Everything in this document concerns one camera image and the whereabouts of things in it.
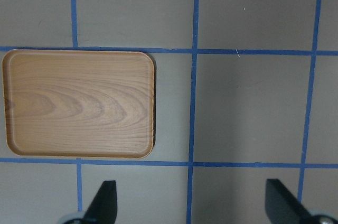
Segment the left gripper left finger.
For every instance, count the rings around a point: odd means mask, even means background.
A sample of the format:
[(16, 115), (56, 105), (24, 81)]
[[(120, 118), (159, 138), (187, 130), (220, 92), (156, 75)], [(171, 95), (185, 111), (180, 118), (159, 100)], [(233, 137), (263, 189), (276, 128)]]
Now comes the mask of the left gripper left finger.
[(83, 216), (85, 223), (115, 223), (118, 212), (116, 181), (103, 181)]

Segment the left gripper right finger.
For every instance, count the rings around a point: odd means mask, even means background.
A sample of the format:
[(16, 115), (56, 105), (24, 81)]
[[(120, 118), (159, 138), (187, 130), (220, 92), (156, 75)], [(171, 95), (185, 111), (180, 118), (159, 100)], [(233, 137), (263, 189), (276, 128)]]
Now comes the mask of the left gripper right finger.
[(270, 223), (305, 223), (312, 215), (279, 179), (265, 183), (265, 212)]

